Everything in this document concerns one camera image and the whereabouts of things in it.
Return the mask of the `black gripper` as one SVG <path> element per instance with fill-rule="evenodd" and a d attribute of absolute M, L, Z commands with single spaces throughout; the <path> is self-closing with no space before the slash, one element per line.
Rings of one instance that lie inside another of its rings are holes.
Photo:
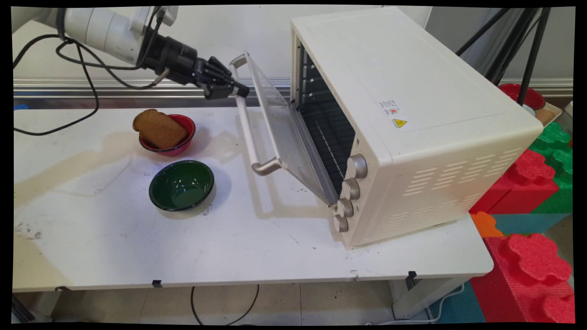
<path fill-rule="evenodd" d="M 208 63 L 208 75 L 204 67 Z M 231 71 L 216 57 L 200 58 L 197 50 L 168 36 L 156 34 L 151 48 L 145 51 L 145 67 L 160 75 L 170 69 L 167 79 L 185 85 L 195 84 L 207 100 L 226 99 L 231 95 L 246 98 L 250 88 L 233 83 Z"/>

